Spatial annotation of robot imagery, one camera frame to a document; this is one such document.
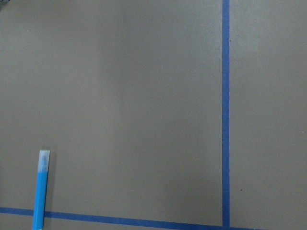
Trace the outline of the blue highlighter pen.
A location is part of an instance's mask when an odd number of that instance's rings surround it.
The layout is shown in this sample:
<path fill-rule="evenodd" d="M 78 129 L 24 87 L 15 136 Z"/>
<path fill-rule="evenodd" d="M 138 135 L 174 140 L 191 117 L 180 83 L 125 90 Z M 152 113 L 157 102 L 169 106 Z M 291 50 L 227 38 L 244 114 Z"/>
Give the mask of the blue highlighter pen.
<path fill-rule="evenodd" d="M 42 149 L 39 152 L 37 179 L 35 188 L 35 202 L 33 210 L 33 230 L 42 230 L 44 225 L 44 212 L 47 194 L 47 179 L 50 151 Z"/>

